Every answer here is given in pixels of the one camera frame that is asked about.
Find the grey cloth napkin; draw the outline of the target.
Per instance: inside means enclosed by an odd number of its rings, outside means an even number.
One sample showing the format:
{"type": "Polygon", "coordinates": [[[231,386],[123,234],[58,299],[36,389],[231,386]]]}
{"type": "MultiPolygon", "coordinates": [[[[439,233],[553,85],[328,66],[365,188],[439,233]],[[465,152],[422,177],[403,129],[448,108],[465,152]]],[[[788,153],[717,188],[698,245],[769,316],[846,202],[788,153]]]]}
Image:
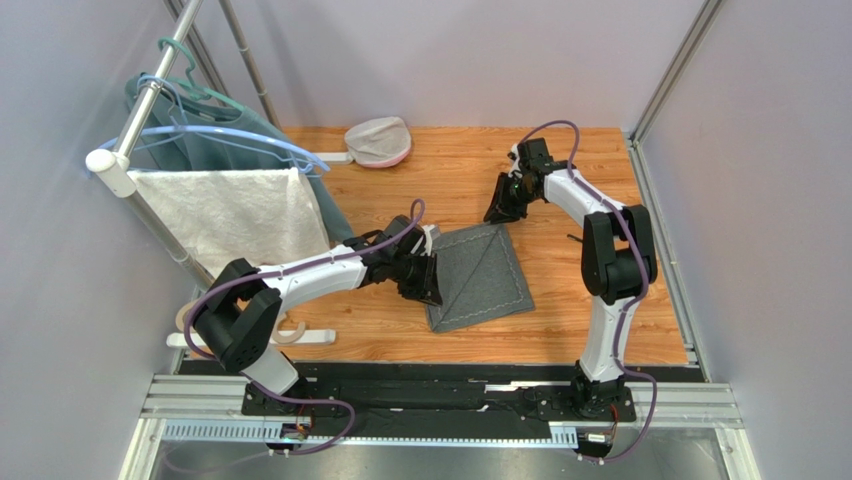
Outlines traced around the grey cloth napkin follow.
{"type": "Polygon", "coordinates": [[[442,304],[427,308],[429,328],[447,333],[531,312],[534,300],[503,225],[480,224],[434,241],[442,304]]]}

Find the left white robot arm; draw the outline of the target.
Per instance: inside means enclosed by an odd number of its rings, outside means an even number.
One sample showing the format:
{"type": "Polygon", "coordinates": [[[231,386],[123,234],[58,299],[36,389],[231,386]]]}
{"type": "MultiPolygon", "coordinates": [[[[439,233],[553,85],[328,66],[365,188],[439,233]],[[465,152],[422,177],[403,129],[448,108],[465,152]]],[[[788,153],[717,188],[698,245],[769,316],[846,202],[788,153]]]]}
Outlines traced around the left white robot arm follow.
{"type": "Polygon", "coordinates": [[[225,371],[285,394],[302,376],[271,343],[279,316],[326,295],[385,281],[394,282],[406,300],[440,306],[431,241],[417,220],[399,215],[382,230],[303,260],[266,267],[233,260],[186,314],[185,340],[196,353],[209,350],[225,371]]]}

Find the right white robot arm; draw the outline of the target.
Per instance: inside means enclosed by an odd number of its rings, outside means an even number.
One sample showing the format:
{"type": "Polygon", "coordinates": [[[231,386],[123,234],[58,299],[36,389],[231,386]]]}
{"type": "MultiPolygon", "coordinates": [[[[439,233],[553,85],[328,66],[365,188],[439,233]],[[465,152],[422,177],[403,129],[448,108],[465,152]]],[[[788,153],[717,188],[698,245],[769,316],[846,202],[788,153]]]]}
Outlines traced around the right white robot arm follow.
{"type": "Polygon", "coordinates": [[[650,214],[589,183],[569,160],[558,161],[542,138],[515,144],[484,216],[489,224],[526,217],[529,204],[560,207],[582,229],[581,277],[592,297],[589,334],[570,383],[569,404],[591,418],[626,396],[623,351],[636,310],[657,278],[650,214]]]}

